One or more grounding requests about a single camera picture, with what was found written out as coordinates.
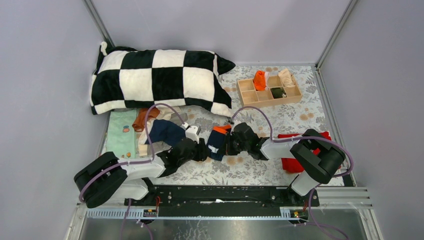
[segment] wooden box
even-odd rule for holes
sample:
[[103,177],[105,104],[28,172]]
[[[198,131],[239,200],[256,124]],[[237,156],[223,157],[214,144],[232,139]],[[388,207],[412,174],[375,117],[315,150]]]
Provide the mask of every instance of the wooden box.
[[[300,102],[302,93],[296,82],[295,76],[290,74],[294,82],[294,87],[284,87],[278,76],[270,76],[268,78],[268,89],[264,91],[256,91],[253,84],[253,78],[237,81],[237,91],[240,96],[241,105],[252,106],[257,108],[271,107],[281,104],[292,104]],[[273,98],[271,88],[281,88],[287,94],[287,97]]]

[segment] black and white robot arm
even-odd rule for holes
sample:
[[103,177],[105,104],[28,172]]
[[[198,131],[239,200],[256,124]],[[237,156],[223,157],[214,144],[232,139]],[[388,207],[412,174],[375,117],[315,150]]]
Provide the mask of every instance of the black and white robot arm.
[[[77,173],[74,181],[82,191],[88,208],[95,208],[107,201],[122,201],[126,198],[143,199],[149,192],[148,178],[169,176],[187,161],[204,161],[208,149],[203,138],[198,137],[200,128],[184,123],[186,138],[167,151],[156,153],[151,162],[148,158],[117,158],[112,152],[106,152],[87,167]],[[321,137],[315,130],[309,129],[302,136]],[[220,148],[224,155],[237,155],[247,151],[257,160],[279,158],[297,159],[305,171],[298,175],[289,186],[295,198],[307,195],[318,184],[327,184],[345,159],[345,154],[330,143],[319,140],[292,140],[279,138],[271,141],[269,137],[258,137],[246,123],[233,128],[225,137],[225,144]],[[312,153],[319,149],[318,155]],[[83,191],[84,187],[102,171],[109,170]]]

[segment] checkered pillow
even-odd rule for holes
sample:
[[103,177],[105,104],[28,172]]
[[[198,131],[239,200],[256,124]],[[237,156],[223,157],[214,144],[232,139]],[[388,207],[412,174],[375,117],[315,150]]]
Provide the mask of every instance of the checkered pillow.
[[231,117],[231,97],[218,75],[235,64],[212,51],[107,48],[102,42],[92,77],[90,104],[94,115],[112,109],[197,105]]

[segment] wooden divided tray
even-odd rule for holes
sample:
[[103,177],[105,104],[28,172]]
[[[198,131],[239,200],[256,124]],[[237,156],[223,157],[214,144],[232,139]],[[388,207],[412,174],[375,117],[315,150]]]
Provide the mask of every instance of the wooden divided tray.
[[[282,104],[297,103],[302,99],[302,93],[296,82],[295,76],[290,74],[294,82],[294,87],[284,87],[278,76],[270,76],[268,78],[268,89],[264,91],[256,91],[253,84],[253,78],[237,81],[238,95],[240,96],[241,105],[252,106],[257,108],[270,107]],[[285,91],[287,97],[273,98],[271,88],[281,88]]]

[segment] green cloth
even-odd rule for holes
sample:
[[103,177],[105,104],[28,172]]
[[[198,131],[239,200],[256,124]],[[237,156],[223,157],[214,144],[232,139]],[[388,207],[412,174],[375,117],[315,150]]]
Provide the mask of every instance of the green cloth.
[[133,128],[137,110],[111,111],[107,128],[106,149],[118,158],[133,159],[136,156],[136,132]]

